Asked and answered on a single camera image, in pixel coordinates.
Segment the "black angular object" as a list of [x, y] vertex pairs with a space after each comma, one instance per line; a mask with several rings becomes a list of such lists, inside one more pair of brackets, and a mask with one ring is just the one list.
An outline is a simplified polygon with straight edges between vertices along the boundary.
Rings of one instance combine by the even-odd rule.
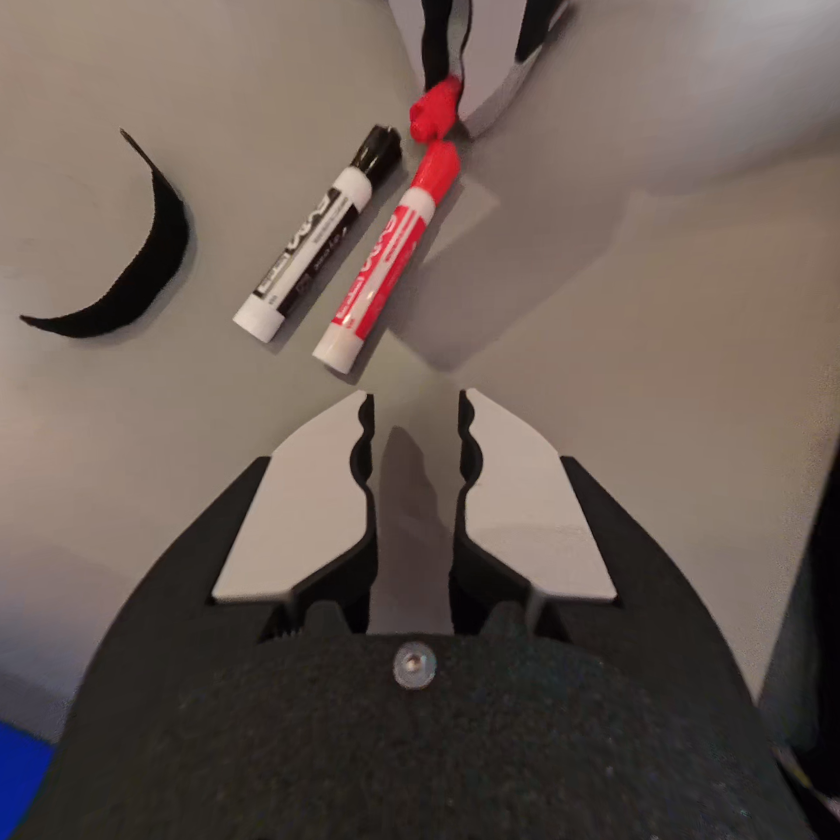
[[819, 792], [839, 795], [839, 454], [828, 473], [806, 551], [816, 635], [816, 735], [802, 755]]

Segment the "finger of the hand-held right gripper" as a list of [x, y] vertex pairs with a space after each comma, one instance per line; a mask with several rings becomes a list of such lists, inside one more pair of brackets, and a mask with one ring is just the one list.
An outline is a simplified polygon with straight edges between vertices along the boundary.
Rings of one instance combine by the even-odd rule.
[[390, 1], [409, 63], [423, 90], [450, 72], [448, 26], [452, 1]]
[[550, 42], [569, 1], [471, 1], [458, 56], [458, 119], [477, 139], [500, 119]]

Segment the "red dry erase marker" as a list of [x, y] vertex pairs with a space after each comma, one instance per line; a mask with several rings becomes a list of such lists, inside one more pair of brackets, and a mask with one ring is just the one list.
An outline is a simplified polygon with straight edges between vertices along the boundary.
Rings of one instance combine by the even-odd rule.
[[426, 91], [409, 109], [409, 133], [419, 144], [445, 140], [458, 120], [462, 80], [449, 75]]
[[351, 372], [397, 281], [414, 256], [460, 172], [453, 142], [432, 142], [412, 183], [389, 217], [312, 356], [332, 371]]

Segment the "black dry erase marker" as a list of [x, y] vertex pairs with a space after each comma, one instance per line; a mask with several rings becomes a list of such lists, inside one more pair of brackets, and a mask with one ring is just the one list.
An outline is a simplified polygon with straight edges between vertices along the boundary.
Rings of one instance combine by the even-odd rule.
[[261, 343], [272, 341], [402, 157], [399, 132], [376, 124], [237, 310], [234, 323]]

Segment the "grey desk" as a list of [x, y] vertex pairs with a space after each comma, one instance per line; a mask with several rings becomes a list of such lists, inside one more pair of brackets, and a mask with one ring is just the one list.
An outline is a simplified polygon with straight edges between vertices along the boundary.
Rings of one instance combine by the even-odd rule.
[[759, 697], [838, 434], [838, 2], [580, 2], [463, 150], [349, 380], [311, 357], [394, 173], [269, 346], [232, 318], [417, 94], [385, 2], [2, 2], [2, 721], [60, 734], [165, 548], [375, 395], [371, 629], [443, 632], [475, 387], [578, 458]]

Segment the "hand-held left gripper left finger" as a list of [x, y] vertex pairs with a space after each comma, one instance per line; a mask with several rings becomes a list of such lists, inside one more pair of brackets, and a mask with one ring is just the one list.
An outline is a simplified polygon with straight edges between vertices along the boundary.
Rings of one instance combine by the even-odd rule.
[[215, 602], [279, 604], [292, 628], [312, 604], [332, 601], [353, 632], [366, 631], [378, 572], [374, 434], [374, 397], [353, 392], [275, 449], [213, 587]]

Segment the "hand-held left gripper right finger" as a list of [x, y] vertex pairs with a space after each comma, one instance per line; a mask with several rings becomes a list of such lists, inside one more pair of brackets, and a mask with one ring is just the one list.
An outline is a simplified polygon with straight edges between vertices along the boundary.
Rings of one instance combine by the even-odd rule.
[[511, 602], [528, 630], [563, 634], [559, 605], [612, 608], [617, 589], [557, 449], [476, 388], [458, 396], [459, 472], [448, 599], [456, 634]]

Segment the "blue flat object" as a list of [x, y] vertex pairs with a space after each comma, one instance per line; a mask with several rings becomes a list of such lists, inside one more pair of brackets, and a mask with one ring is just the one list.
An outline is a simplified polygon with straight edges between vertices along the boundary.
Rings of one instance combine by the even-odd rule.
[[1, 838], [25, 818], [53, 758], [53, 744], [1, 723]]

